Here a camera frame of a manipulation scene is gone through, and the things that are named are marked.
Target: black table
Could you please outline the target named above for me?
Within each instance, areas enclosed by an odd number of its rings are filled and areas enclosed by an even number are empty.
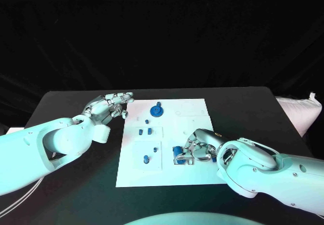
[[[232,139],[245,137],[283,153],[311,156],[271,90],[265,87],[131,90],[136,99],[205,98],[215,131]],[[54,91],[44,96],[28,126],[77,116],[85,104],[114,91]],[[286,206],[260,193],[242,197],[228,185],[116,188],[124,120],[108,124],[107,144],[93,142],[82,157],[49,174],[35,193],[0,224],[120,225],[178,211],[218,212],[264,224],[323,224],[323,219]],[[31,185],[0,197],[2,209]]]

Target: black backdrop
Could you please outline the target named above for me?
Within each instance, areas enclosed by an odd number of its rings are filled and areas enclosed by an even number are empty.
[[[268,86],[323,99],[324,6],[261,0],[0,3],[0,122],[51,90]]]

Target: robotic hand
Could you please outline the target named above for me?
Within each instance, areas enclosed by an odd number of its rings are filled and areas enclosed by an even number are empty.
[[[131,96],[131,92],[98,96],[74,118],[57,119],[0,136],[0,195],[29,185],[80,158],[93,140],[107,142],[107,124],[120,115],[127,118],[121,104],[134,102]],[[45,150],[57,154],[52,159]]]
[[[192,164],[195,159],[206,162],[215,157],[218,176],[242,196],[254,198],[264,192],[286,205],[324,215],[323,160],[281,154],[250,139],[229,141],[214,131],[198,129],[176,160]]]

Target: white pillow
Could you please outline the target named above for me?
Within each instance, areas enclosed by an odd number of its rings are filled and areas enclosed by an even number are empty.
[[[304,100],[275,98],[303,137],[323,110],[323,105],[316,100],[316,94],[311,93],[310,98]]]

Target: blue object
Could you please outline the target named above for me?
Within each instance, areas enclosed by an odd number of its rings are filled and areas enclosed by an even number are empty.
[[[178,155],[182,154],[183,152],[185,151],[183,151],[183,148],[180,146],[173,147],[173,157],[175,157],[175,159],[176,159]],[[178,164],[185,164],[185,162],[186,162],[186,159],[178,160]]]
[[[152,108],[150,113],[154,117],[160,117],[163,115],[163,108],[160,102],[157,102],[157,105]]]
[[[149,156],[144,156],[144,164],[149,164],[150,160],[149,160]]]

